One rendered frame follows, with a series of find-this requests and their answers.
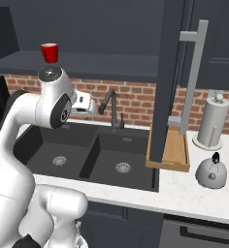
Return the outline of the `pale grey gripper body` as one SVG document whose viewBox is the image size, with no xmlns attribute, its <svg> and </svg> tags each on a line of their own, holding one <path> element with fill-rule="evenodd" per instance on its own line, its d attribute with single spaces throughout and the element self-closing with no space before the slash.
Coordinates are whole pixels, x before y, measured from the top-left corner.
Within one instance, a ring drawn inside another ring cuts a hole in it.
<svg viewBox="0 0 229 248">
<path fill-rule="evenodd" d="M 92 98 L 80 97 L 71 108 L 71 116 L 95 116 L 96 103 Z"/>
</svg>

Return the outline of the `black tap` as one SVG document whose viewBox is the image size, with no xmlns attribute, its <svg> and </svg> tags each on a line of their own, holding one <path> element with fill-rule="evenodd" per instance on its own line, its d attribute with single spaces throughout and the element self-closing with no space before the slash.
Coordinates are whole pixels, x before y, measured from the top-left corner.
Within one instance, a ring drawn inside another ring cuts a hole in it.
<svg viewBox="0 0 229 248">
<path fill-rule="evenodd" d="M 105 111 L 105 108 L 109 101 L 112 101 L 112 130 L 115 131 L 117 129 L 117 119 L 116 119 L 116 94 L 113 89 L 110 89 L 104 99 L 104 101 L 101 103 L 100 107 L 98 108 L 98 112 L 100 114 L 103 114 Z"/>
</svg>

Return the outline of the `silver domed kettle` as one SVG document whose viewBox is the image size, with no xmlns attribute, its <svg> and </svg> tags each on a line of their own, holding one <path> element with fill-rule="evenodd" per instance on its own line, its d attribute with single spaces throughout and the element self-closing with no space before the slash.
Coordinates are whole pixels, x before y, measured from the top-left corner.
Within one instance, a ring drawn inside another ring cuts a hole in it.
<svg viewBox="0 0 229 248">
<path fill-rule="evenodd" d="M 220 161 L 218 152 L 214 152 L 211 158 L 201 162 L 195 172 L 198 183 L 210 189 L 220 189 L 225 186 L 227 180 L 227 169 Z"/>
</svg>

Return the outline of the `red mug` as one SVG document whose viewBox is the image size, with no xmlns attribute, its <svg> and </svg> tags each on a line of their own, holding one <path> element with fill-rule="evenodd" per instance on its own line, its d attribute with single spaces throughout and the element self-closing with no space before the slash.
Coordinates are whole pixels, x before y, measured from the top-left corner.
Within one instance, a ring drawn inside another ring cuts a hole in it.
<svg viewBox="0 0 229 248">
<path fill-rule="evenodd" d="M 41 52 L 47 63 L 56 63 L 58 61 L 58 44 L 41 44 Z"/>
</svg>

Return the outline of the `paper towel roll holder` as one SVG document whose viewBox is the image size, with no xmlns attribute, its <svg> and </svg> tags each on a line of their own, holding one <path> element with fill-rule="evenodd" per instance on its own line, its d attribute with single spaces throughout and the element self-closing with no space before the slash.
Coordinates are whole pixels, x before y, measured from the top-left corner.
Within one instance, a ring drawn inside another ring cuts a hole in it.
<svg viewBox="0 0 229 248">
<path fill-rule="evenodd" d="M 223 143 L 221 133 L 229 109 L 229 101 L 222 90 L 209 90 L 199 133 L 193 136 L 193 143 L 201 149 L 219 150 Z"/>
</svg>

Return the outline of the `dark grey closed wall cabinet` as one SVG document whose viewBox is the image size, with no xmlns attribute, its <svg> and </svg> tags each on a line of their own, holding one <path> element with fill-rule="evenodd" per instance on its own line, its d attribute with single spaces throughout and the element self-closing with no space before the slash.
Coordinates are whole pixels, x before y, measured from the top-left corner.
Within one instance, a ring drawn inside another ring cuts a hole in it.
<svg viewBox="0 0 229 248">
<path fill-rule="evenodd" d="M 200 19 L 209 22 L 196 87 L 229 90 L 229 0 L 187 3 L 187 30 L 196 31 Z"/>
</svg>

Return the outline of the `wooden tray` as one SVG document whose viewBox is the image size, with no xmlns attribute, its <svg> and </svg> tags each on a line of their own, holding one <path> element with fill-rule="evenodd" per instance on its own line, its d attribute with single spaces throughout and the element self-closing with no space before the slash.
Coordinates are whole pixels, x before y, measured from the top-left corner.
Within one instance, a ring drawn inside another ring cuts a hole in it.
<svg viewBox="0 0 229 248">
<path fill-rule="evenodd" d="M 169 126 L 162 161 L 153 162 L 149 159 L 152 130 L 149 130 L 147 141 L 146 167 L 168 171 L 189 172 L 190 160 L 187 136 L 180 134 L 180 128 Z"/>
</svg>

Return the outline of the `dark grey dishwasher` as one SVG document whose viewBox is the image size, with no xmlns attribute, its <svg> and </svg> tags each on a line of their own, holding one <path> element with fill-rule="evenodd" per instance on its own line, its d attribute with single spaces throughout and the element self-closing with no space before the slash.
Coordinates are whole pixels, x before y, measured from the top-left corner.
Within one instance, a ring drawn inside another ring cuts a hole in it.
<svg viewBox="0 0 229 248">
<path fill-rule="evenodd" d="M 165 214 L 159 248 L 229 248 L 229 224 Z"/>
</svg>

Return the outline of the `dark grey open wall cabinet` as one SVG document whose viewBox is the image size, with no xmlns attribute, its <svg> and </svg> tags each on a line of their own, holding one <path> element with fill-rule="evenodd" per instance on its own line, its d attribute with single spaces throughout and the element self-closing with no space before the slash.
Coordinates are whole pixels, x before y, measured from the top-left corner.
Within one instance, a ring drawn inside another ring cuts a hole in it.
<svg viewBox="0 0 229 248">
<path fill-rule="evenodd" d="M 155 82 L 164 0 L 0 0 L 9 7 L 19 51 L 0 74 L 35 76 L 41 44 L 56 43 L 71 78 Z"/>
</svg>

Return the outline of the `dark grey cabinet door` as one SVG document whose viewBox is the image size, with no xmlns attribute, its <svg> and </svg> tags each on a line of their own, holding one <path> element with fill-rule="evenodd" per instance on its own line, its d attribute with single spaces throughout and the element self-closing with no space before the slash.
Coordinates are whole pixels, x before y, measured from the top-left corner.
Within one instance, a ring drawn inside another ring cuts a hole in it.
<svg viewBox="0 0 229 248">
<path fill-rule="evenodd" d="M 0 7 L 0 59 L 19 51 L 9 7 Z"/>
<path fill-rule="evenodd" d="M 165 0 L 159 52 L 159 65 L 155 91 L 149 159 L 162 161 L 168 132 L 168 118 L 180 71 L 182 42 L 180 32 L 189 27 L 194 0 Z"/>
</svg>

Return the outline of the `black double sink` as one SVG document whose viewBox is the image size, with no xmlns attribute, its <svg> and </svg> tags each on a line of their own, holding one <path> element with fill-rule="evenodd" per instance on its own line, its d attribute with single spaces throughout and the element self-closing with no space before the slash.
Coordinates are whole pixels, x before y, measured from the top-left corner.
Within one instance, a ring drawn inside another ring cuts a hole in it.
<svg viewBox="0 0 229 248">
<path fill-rule="evenodd" d="M 29 127 L 14 155 L 33 173 L 157 192 L 159 170 L 146 166 L 148 131 L 66 123 Z"/>
</svg>

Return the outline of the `dark grey base cabinets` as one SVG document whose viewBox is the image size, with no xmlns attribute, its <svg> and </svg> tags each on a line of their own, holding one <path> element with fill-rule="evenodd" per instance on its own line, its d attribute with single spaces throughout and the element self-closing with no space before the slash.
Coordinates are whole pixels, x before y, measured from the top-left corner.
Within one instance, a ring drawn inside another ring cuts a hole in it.
<svg viewBox="0 0 229 248">
<path fill-rule="evenodd" d="M 89 248 L 158 248 L 164 214 L 90 201 L 80 221 Z"/>
</svg>

